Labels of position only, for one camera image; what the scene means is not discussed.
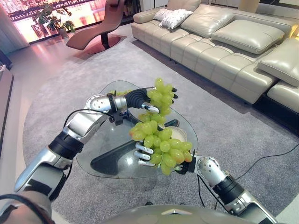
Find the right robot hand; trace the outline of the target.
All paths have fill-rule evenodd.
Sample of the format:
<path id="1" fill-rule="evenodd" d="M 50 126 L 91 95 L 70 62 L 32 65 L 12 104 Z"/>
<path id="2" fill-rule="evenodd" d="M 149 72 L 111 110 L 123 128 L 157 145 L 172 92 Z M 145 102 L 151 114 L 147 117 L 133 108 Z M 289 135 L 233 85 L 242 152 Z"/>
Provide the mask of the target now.
<path id="1" fill-rule="evenodd" d="M 170 175 L 171 171 L 185 175 L 188 172 L 190 163 L 183 161 L 174 167 L 168 167 L 163 161 L 162 154 L 156 154 L 151 148 L 146 148 L 140 142 L 136 142 L 134 156 L 138 158 L 138 164 L 149 167 L 160 168 L 165 175 Z"/>

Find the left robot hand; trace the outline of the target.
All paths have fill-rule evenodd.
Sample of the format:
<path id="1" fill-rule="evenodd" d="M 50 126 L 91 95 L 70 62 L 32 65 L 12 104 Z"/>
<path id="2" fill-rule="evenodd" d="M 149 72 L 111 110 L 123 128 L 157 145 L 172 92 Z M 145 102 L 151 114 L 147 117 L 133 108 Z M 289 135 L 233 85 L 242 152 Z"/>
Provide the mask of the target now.
<path id="1" fill-rule="evenodd" d="M 139 88 L 126 94 L 116 96 L 114 98 L 115 108 L 116 110 L 128 108 L 145 109 L 153 114 L 159 114 L 160 111 L 158 107 L 150 103 L 150 98 L 147 95 L 149 91 L 156 89 L 154 86 Z"/>

